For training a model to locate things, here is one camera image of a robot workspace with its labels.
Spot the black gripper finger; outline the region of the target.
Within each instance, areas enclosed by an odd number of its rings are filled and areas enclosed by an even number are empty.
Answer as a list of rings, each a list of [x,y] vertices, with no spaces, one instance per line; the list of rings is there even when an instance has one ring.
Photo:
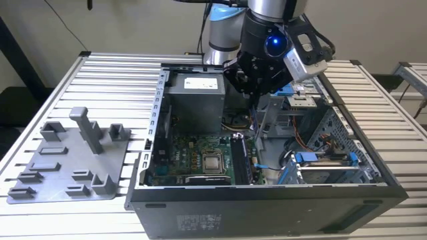
[[[251,100],[257,97],[257,64],[253,61],[239,63],[237,59],[223,63],[223,76],[235,90],[248,96]]]
[[[260,79],[257,95],[275,94],[293,80],[288,71],[281,71],[272,77]]]

